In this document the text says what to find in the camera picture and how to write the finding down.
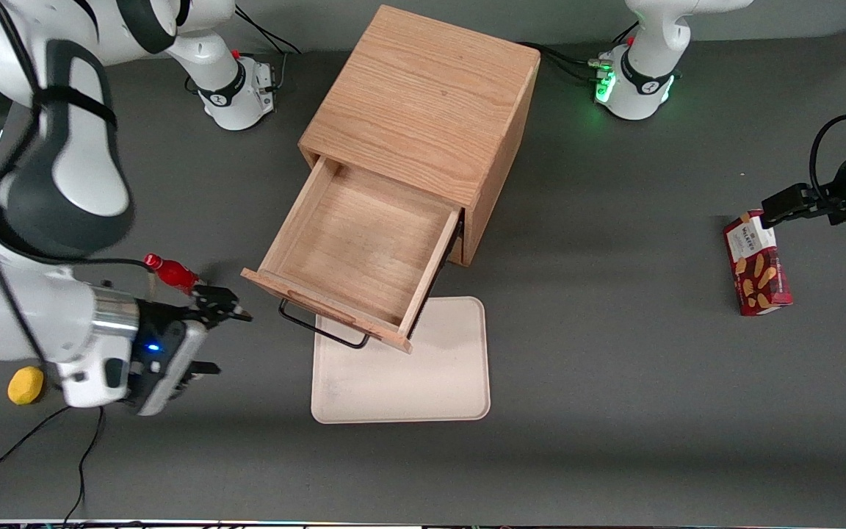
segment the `drawer handle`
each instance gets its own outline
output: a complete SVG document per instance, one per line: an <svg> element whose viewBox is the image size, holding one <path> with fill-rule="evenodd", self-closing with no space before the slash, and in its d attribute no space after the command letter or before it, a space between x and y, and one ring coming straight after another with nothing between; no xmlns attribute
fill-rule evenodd
<svg viewBox="0 0 846 529"><path fill-rule="evenodd" d="M367 336L366 334L365 334L364 339L361 340L361 342L357 342L357 344L353 344L352 342L349 342L344 338L338 338L338 336L333 335L331 332L323 331L322 329L316 327L315 325L310 324L309 322L302 321L301 319L296 318L293 315L287 314L286 313L286 304L288 302L289 302L288 299L282 299L282 301L279 301L279 314L282 315L284 318L288 319L289 321L293 322L294 324L301 325L302 327L309 329L309 331L318 332L318 334L325 336L325 338L334 339L339 344L348 346L349 348L352 348L352 349L360 349L360 348L363 348L365 345L367 345L367 339L370 338L370 337Z"/></svg>

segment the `beige tray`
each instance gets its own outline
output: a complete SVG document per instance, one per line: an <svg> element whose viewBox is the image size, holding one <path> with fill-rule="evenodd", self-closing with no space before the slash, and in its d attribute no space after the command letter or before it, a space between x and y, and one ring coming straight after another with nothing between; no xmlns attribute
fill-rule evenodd
<svg viewBox="0 0 846 529"><path fill-rule="evenodd" d="M361 334L317 316L344 339ZM315 337L312 416L344 422L474 421L491 406L485 310L476 298L431 298L413 333L413 354L382 342L350 349Z"/></svg>

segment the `red snack box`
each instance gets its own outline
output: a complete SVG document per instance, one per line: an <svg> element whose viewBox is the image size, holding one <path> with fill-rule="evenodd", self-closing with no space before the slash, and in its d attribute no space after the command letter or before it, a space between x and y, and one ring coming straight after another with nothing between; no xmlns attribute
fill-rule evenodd
<svg viewBox="0 0 846 529"><path fill-rule="evenodd" d="M749 211L723 231L740 314L745 316L792 305L792 292L778 258L776 233L772 228L762 228L760 215L761 209Z"/></svg>

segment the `black cable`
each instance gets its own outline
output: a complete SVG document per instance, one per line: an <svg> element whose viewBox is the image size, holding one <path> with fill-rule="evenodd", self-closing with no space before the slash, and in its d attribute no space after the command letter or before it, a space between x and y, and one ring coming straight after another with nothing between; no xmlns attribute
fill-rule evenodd
<svg viewBox="0 0 846 529"><path fill-rule="evenodd" d="M192 80L191 75L185 75L185 84L184 84L185 91L187 91L188 93L190 93L192 95L197 95L198 94L198 85L197 84L195 84L194 90L192 90L192 88L188 88L188 83L191 80Z"/></svg>
<svg viewBox="0 0 846 529"><path fill-rule="evenodd" d="M58 415L61 415L61 413L64 413L68 409L71 409L71 407L70 406L64 406L64 408L58 409L58 411L55 411L54 413L51 413L51 415L48 415L47 417L45 417L43 421L39 422L37 424L37 426L35 426L33 429L31 429L30 432L24 434L23 438L19 439L19 442L16 442L9 449L9 451L7 451L6 453L4 453L1 456L0 463L3 462L4 460L6 460L6 458L9 458L9 456L11 456L12 452L15 452L24 442L28 441L28 439L30 439L31 436L35 435L37 433L37 430L40 430L44 425L47 425L48 422L51 421L51 419L54 419Z"/></svg>
<svg viewBox="0 0 846 529"><path fill-rule="evenodd" d="M77 463L77 473L80 475L80 490L77 492L77 501L73 503L73 507L68 510L68 515L64 516L64 522L61 524L63 526L67 526L68 519L70 519L73 512L77 510L80 503L84 501L84 496L87 495L87 488L84 485L84 461L87 460L87 456L90 455L90 452L93 451L94 446L97 445L98 439L100 439L101 433L104 432L104 428L106 426L106 412L104 411L104 407L100 406L100 416L97 417L97 428L93 432L93 439L90 440L90 445L87 446L87 451L84 452L84 455L80 458L80 462Z"/></svg>
<svg viewBox="0 0 846 529"><path fill-rule="evenodd" d="M280 43L284 43L289 48L292 48L292 50L295 51L295 53L302 54L302 50L299 50L299 48L296 47L295 44L290 43L288 40L283 39L282 37L278 36L277 34L272 33L272 31L270 31L268 29L264 29L262 26L259 26L259 24L255 23L255 21L253 21L253 19L250 18L250 15L246 14L246 11L244 11L244 7L237 6L235 13L237 13L239 15L239 17L241 17L242 19L247 21L249 24L251 24L251 26L254 26L257 30L259 30L259 32L264 34L265 37L273 37L273 39L279 40Z"/></svg>
<svg viewBox="0 0 846 529"><path fill-rule="evenodd" d="M567 54L562 54L560 51L554 50L549 46L544 46L544 44L537 44L537 43L528 43L528 41L522 40L519 41L521 46L527 46L528 48L534 48L534 50L540 51L540 56L545 58L545 60L550 61L555 67L558 67L561 71L564 71L570 77L577 79L579 81L590 81L595 77L592 75L583 75L578 73L578 71L571 70L567 67L567 64L571 66L587 66L587 61L578 60L576 57L570 57Z"/></svg>
<svg viewBox="0 0 846 529"><path fill-rule="evenodd" d="M825 134L827 134L831 127L841 123L842 121L846 121L846 114L837 116L828 123L825 123L825 125L822 126L822 129L818 131L818 134L815 134L815 141L811 144L811 153L809 154L809 180L811 181L811 187L814 188L815 194L818 195L819 200L825 202L825 205L832 209L836 209L836 205L833 201L828 200L825 195L825 191L822 190L822 185L818 182L818 148L822 145L822 140L825 139Z"/></svg>
<svg viewBox="0 0 846 529"><path fill-rule="evenodd" d="M11 148L9 155L7 155L6 160L2 165L0 165L0 184L4 180L4 177L10 173L11 170L15 167L18 159L21 155L27 150L28 145L33 140L35 131L37 131L38 121L40 120L40 112L41 107L37 103L37 94L40 94L41 87L40 84L37 83L37 74L35 73L34 64L31 61L31 57L28 54L28 50L24 45L21 43L21 37L19 36L18 30L15 28L14 21L11 20L9 15L9 11L7 11L0 0L0 24L6 33L6 37L9 40L9 44L15 53L15 57L18 58L19 66L21 67L21 71L23 71L24 76L29 84L31 93L32 93L32 108L31 108L31 120L27 124L26 129L24 129L23 133L19 138L19 141ZM134 259L79 259L79 260L54 260L54 259L44 259L38 256L29 255L26 252L18 251L17 248L11 248L9 245L4 244L0 241L4 247L9 248L10 251L14 251L17 254L22 255L28 259L37 262L45 262L45 264L50 265L104 265L104 264L125 264L125 265L138 265L138 267L143 267L147 270L151 271L151 268L145 264L144 262L137 261ZM21 314L21 308L15 298L14 292L11 290L9 286L9 282L7 281L6 276L2 270L0 265L0 291L2 292L3 298L6 298L7 304L9 304L11 308L12 315L14 316L15 320L18 322L19 327L21 328L21 333L26 338L28 342L28 346L32 349L37 357L38 361L40 362L40 367L44 369L45 364L47 361L44 357L43 349L41 349L40 344L38 344L37 339L35 338L33 332L31 331L30 324Z"/></svg>
<svg viewBox="0 0 846 529"><path fill-rule="evenodd" d="M625 36L626 36L629 32L631 32L633 29L635 29L635 27L637 27L637 26L638 26L638 20L636 20L636 21L635 21L635 24L632 24L631 26L629 26L629 27L625 28L625 31L623 31L622 33L620 33L620 34L618 34L617 36L615 36L615 37L613 38L613 40L612 40L612 41L613 41L614 43L618 43L618 41L620 41L620 40L622 40L622 39L625 39Z"/></svg>
<svg viewBox="0 0 846 529"><path fill-rule="evenodd" d="M6 11L6 9L2 6L1 2L0 24L3 27L4 33L6 33L6 37L9 40L9 44L15 52L15 57L18 58L21 70L24 72L24 75L26 75L26 80L28 81L28 84L31 87L31 91L33 94L32 100L37 100L37 98L34 97L34 94L40 92L40 85L37 83L37 75L35 74L34 65L31 62L31 57L28 56L28 51L26 50L26 48L24 48L24 45L21 45L21 39L18 36L18 30L15 29L15 24L9 16L9 11ZM12 150L9 152L9 156L6 158L6 161L4 161L2 165L0 165L0 183L2 183L4 177L9 174L11 168L14 167L15 163L18 161L18 158L21 156L22 153L24 153L24 151L28 147L28 144L31 143L31 140L34 137L34 131L37 130L38 118L40 118L40 107L37 104L32 105L31 114L32 117L30 123L28 123L26 127L26 130L23 131L23 134L21 134L18 143L16 143ZM9 282L6 280L6 277L4 277L2 265L0 265L0 291L2 292L3 298L6 298L6 302L11 308L12 315L18 322L19 327L21 327L21 333L24 334L24 338L26 338L28 346L31 348L32 351L34 351L38 362L40 362L40 368L44 370L45 365L47 365L47 361L44 358L43 349L41 349L41 345L38 344L37 339L32 333L31 326L28 325L28 321L26 320L26 318L24 318L24 315L21 314L21 308L19 307L18 301L15 298L14 292L11 290Z"/></svg>
<svg viewBox="0 0 846 529"><path fill-rule="evenodd" d="M263 37L265 37L265 39L268 40L272 44L272 47L275 48L276 53L279 53L279 54L285 54L286 53L285 51L283 51L282 48L279 47L279 44L277 44L276 41L273 40L270 37L270 35L266 33L265 29L258 26L258 24L256 24L255 21L251 20L250 17L248 17L246 14L241 14L241 11L239 11L239 8L238 8L238 10L235 10L234 12L237 14L238 17L241 18L241 20L246 21L246 23L250 24L250 26L254 26L255 30L258 31L259 34L261 34Z"/></svg>
<svg viewBox="0 0 846 529"><path fill-rule="evenodd" d="M552 57L556 57L559 60L564 62L568 62L571 64L580 64L580 65L587 65L587 61L578 60L576 57L570 57L567 54L562 54L560 51L554 50L550 46L544 46L544 44L537 44L537 43L528 43L525 40L520 41L521 46L527 46L528 48L534 48L534 50L540 51L542 54L550 54Z"/></svg>
<svg viewBox="0 0 846 529"><path fill-rule="evenodd" d="M570 77L573 77L576 80L586 82L595 79L595 77L593 77L592 75L582 75L580 73L577 73L576 71L568 69L567 65L562 64L560 61L555 60L553 57L547 56L547 54L542 54L541 57L546 58L555 67L560 68L560 70L564 71L564 73L570 75Z"/></svg>

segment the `wooden drawer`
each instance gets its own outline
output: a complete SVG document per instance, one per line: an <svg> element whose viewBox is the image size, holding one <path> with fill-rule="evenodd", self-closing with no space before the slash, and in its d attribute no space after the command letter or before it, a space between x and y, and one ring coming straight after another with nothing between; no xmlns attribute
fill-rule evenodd
<svg viewBox="0 0 846 529"><path fill-rule="evenodd" d="M458 205L322 156L259 269L242 275L410 352L413 325L459 225Z"/></svg>

